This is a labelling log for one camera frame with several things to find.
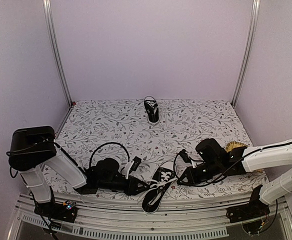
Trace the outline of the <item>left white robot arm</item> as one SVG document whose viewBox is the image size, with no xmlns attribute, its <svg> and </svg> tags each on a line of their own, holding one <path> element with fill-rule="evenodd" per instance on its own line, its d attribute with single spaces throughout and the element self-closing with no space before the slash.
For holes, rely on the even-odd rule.
<svg viewBox="0 0 292 240">
<path fill-rule="evenodd" d="M 136 196 L 150 187 L 131 176 L 141 162 L 138 157 L 129 158 L 124 164 L 108 157 L 95 165 L 90 164 L 88 168 L 81 168 L 56 142 L 54 129 L 50 126 L 15 130 L 6 154 L 9 166 L 20 173 L 49 217 L 56 217 L 60 213 L 60 206 L 52 200 L 52 189 L 42 172 L 44 166 L 54 170 L 80 195 L 92 195 L 98 189 L 106 189 Z"/>
</svg>

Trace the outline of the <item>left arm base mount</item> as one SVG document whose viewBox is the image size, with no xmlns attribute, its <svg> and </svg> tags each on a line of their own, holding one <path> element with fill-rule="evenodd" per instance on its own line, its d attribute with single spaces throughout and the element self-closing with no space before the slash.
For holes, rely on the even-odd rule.
<svg viewBox="0 0 292 240">
<path fill-rule="evenodd" d="M 47 217 L 49 220 L 54 219 L 74 223 L 78 212 L 76 202 L 67 200 L 63 203 L 57 203 L 52 188 L 49 187 L 49 189 L 51 198 L 48 202 L 38 203 L 33 199 L 35 203 L 34 213 L 41 217 Z"/>
</svg>

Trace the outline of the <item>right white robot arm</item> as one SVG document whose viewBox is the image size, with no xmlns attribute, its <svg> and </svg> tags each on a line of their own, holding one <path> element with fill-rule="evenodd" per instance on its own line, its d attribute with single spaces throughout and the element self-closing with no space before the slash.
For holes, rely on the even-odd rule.
<svg viewBox="0 0 292 240">
<path fill-rule="evenodd" d="M 279 166 L 292 166 L 292 139 L 273 145 L 239 146 L 226 151 L 213 138 L 207 138 L 195 148 L 203 164 L 190 166 L 182 173 L 177 183 L 189 187 L 202 187 L 216 183 L 222 177 Z M 292 168 L 275 180 L 257 187 L 252 195 L 256 198 L 245 205 L 244 214 L 255 218 L 276 199 L 292 192 Z"/>
</svg>

